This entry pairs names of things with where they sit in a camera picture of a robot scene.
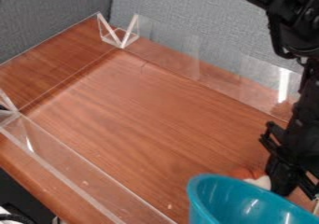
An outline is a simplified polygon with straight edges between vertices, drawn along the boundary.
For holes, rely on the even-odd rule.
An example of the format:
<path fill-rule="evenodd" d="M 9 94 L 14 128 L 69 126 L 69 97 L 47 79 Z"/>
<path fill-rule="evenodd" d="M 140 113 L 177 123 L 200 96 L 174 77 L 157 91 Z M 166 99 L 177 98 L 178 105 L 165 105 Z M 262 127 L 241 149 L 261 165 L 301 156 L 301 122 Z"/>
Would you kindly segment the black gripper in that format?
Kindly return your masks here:
<path fill-rule="evenodd" d="M 285 129 L 266 123 L 258 142 L 269 152 L 270 191 L 286 197 L 300 187 L 312 200 L 319 194 L 319 117 L 297 109 Z"/>

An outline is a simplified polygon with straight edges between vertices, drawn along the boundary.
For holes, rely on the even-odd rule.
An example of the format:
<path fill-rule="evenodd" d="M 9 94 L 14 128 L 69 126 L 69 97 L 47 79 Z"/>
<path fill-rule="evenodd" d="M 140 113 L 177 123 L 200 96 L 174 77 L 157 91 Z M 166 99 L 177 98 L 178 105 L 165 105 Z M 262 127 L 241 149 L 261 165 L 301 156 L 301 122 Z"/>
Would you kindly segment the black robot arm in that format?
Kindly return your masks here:
<path fill-rule="evenodd" d="M 294 189 L 319 197 L 319 0 L 246 0 L 265 11 L 274 54 L 302 66 L 298 100 L 286 127 L 266 123 L 258 142 L 265 173 L 281 196 Z"/>

